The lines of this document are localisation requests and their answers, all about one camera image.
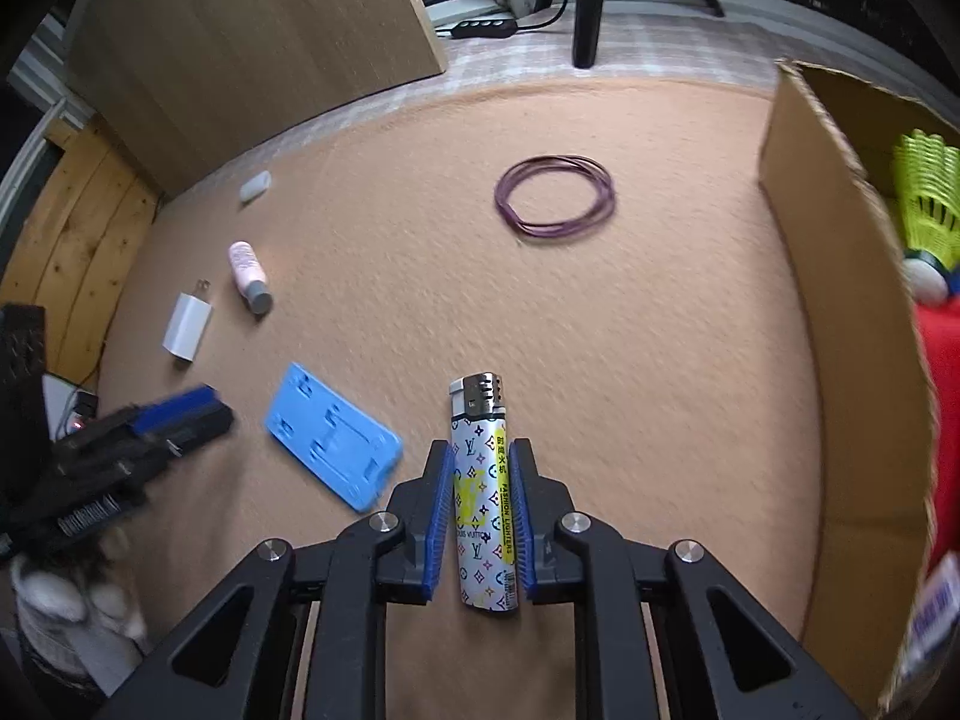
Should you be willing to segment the patterned white lighter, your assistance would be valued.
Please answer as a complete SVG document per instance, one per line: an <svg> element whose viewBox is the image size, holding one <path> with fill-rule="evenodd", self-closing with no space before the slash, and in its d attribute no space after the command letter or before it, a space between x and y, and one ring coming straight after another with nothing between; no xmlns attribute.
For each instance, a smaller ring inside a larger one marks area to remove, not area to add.
<svg viewBox="0 0 960 720"><path fill-rule="evenodd" d="M500 376L480 372L457 379L449 397L460 601L483 613L511 614L519 598Z"/></svg>

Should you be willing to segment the small white eraser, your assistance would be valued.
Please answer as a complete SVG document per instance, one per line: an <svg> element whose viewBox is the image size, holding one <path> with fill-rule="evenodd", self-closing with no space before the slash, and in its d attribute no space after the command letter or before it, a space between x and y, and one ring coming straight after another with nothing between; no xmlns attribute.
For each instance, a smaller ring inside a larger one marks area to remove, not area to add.
<svg viewBox="0 0 960 720"><path fill-rule="evenodd" d="M272 174L268 171L260 171L251 179L247 179L238 190L238 199L243 205L253 202L262 197L272 187Z"/></svg>

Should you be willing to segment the light wood cabinet panel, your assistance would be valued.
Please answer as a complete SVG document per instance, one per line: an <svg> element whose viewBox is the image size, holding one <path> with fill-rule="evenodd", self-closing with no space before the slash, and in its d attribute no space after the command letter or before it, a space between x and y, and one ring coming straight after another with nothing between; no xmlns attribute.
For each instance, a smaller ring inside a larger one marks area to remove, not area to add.
<svg viewBox="0 0 960 720"><path fill-rule="evenodd" d="M171 195L448 66L421 0L89 0L68 79Z"/></svg>

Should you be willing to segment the yellow badminton shuttlecock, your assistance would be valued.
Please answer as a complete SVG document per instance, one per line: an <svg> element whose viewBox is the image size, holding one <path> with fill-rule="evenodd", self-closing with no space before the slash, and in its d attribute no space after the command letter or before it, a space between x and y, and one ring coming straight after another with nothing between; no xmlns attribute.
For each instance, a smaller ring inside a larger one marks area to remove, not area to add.
<svg viewBox="0 0 960 720"><path fill-rule="evenodd" d="M893 147L893 183L913 299L944 304L958 268L958 149L919 128L901 135Z"/></svg>

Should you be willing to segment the pine wood board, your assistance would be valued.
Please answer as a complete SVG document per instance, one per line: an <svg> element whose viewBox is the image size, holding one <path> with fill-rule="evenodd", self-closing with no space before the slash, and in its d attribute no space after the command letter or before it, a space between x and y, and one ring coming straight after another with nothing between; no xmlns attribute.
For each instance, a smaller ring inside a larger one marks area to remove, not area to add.
<svg viewBox="0 0 960 720"><path fill-rule="evenodd" d="M158 210L158 190L99 115L49 125L62 150L2 277L5 304L46 312L47 370L96 379L110 322Z"/></svg>

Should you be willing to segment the light blue phone stand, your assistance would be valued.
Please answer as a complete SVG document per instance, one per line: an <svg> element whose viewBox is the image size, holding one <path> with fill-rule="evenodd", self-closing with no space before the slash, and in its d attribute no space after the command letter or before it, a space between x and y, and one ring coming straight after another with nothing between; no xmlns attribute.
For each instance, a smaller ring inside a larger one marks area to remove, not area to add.
<svg viewBox="0 0 960 720"><path fill-rule="evenodd" d="M370 511L404 442L391 429L291 362L263 427L355 512Z"/></svg>

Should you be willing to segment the white power plug adapter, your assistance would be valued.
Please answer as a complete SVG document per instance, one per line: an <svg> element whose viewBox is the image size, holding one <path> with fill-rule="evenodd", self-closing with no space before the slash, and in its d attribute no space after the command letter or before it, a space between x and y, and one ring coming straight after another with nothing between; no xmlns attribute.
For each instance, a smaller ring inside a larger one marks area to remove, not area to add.
<svg viewBox="0 0 960 720"><path fill-rule="evenodd" d="M163 348L178 361L190 364L197 354L206 324L212 315L210 283L199 280L190 293L181 293L164 332Z"/></svg>

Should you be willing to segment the small pink bottle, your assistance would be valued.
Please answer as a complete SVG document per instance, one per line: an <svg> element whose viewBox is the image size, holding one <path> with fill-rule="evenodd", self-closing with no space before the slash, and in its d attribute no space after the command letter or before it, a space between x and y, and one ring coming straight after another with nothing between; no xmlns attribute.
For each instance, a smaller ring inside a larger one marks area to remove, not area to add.
<svg viewBox="0 0 960 720"><path fill-rule="evenodd" d="M274 307L274 296L252 245L245 241L233 242L228 249L228 260L236 288L247 309L256 317L267 316Z"/></svg>

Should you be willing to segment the black power strip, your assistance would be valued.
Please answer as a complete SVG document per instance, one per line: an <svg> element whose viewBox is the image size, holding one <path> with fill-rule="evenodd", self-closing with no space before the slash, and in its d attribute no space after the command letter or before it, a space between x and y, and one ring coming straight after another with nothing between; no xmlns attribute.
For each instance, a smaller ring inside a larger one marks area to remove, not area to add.
<svg viewBox="0 0 960 720"><path fill-rule="evenodd" d="M519 31L514 18L464 20L449 29L452 39L508 39Z"/></svg>

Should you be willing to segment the white blue tube bottle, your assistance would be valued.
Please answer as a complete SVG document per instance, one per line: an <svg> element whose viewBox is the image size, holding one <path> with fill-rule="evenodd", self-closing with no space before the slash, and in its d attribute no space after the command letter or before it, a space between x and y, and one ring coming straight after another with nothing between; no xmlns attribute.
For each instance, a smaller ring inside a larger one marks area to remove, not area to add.
<svg viewBox="0 0 960 720"><path fill-rule="evenodd" d="M958 622L958 556L947 553L929 574L914 605L908 626L907 648L901 655L898 676L908 679L931 663Z"/></svg>

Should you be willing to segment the brown cardboard box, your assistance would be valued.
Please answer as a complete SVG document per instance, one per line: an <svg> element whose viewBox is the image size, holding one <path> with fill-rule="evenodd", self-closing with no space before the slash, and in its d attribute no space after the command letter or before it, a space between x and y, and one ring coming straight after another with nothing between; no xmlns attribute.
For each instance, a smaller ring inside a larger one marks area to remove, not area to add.
<svg viewBox="0 0 960 720"><path fill-rule="evenodd" d="M782 60L758 182L793 262L822 403L822 535L802 644L866 715L934 541L939 403L889 203L892 148L951 121L841 70Z"/></svg>

